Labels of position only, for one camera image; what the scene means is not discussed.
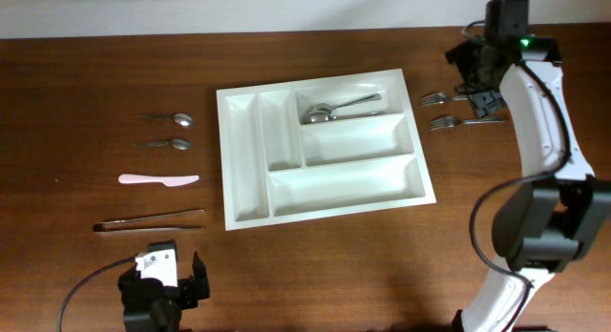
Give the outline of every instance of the brown wooden surface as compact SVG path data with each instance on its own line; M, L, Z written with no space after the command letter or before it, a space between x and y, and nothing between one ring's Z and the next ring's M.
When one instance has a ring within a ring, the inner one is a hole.
M611 178L611 25L536 28L565 58L565 95L580 147ZM471 249L468 214L492 185L519 176L512 124L432 133L464 103L422 108L425 93L460 81L444 51L458 28L106 37L0 42L0 330L49 331L64 296L104 264L176 239L179 274L198 251L212 299L185 311L195 330L366 330L449 323L487 269ZM225 232L215 90L403 69L437 196L433 205ZM196 124L135 119L187 112ZM194 148L140 150L134 142L184 136ZM121 173L199 174L190 186L121 186ZM201 233L100 237L92 225L202 207ZM489 254L496 206L478 225ZM521 323L561 331L611 325L611 226L586 260L533 299ZM112 270L85 286L66 331L120 331Z

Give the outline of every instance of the white tray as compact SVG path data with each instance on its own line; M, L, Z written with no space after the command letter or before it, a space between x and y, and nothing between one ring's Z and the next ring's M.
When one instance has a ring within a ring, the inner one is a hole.
M383 114L302 125L317 103ZM401 70L217 91L225 228L435 203Z

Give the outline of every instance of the spoon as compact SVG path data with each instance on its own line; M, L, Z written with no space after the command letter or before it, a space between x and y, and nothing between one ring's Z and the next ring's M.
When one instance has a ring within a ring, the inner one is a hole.
M188 114L177 113L177 114L149 114L149 115L140 115L139 118L153 121L160 121L166 119L172 119L174 122L178 123L182 127L189 127L193 124L193 118Z
M361 98L357 98L357 99L353 99L349 102L337 105L337 106L330 106L326 103L319 103L319 104L315 104L311 107L309 107L305 112L304 112L304 116L302 118L302 121L305 124L310 124L310 123L318 123L318 122L327 122L327 121L331 121L331 120L335 120L338 119L336 116L331 116L331 113L339 108L344 108L347 106L351 106L354 104L359 104L359 103L364 103L364 102L370 102L370 101L374 101L374 100L380 100L382 99L382 95L380 95L379 93L374 93L374 94L369 94L366 95L364 97ZM364 115L356 115L356 116L345 116L343 118L339 118L339 119L346 119L346 118L353 118L353 117L361 117L361 116L368 116L370 114L364 114Z
M181 139L181 138L173 138L167 141L149 141L138 144L138 147L160 147L160 146L172 146L175 149L179 150L188 150L191 148L191 142Z

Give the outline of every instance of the metal fork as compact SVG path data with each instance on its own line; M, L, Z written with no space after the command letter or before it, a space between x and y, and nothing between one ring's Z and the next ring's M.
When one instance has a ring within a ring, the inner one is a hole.
M456 127L459 124L480 124L480 123L499 123L499 122L500 123L507 122L507 117L503 115L499 115L499 116L487 116L487 117L470 119L470 120L461 120L455 116L443 116L443 117L436 118L433 121L429 122L429 126L431 127L431 130L434 131L434 130L438 130L442 128Z
M426 107L426 106L435 105L435 104L443 104L443 103L447 103L450 101L469 100L469 99L470 99L469 96L465 94L456 95L456 96L446 96L443 93L431 93L429 95L426 95L420 98L420 104L422 104L423 107Z

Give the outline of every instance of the white and black robotic arm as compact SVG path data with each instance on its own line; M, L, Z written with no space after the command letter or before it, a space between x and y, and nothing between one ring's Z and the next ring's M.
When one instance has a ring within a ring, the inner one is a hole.
M611 185L594 178L579 148L564 103L558 46L530 34L528 0L493 0L482 22L485 38L468 35L446 54L465 81L456 90L494 92L487 96L502 100L496 106L509 108L522 175L532 180L519 182L493 224L493 263L509 274L491 267L476 298L457 313L453 331L504 332L543 284L585 256L609 212ZM556 211L559 201L562 212Z

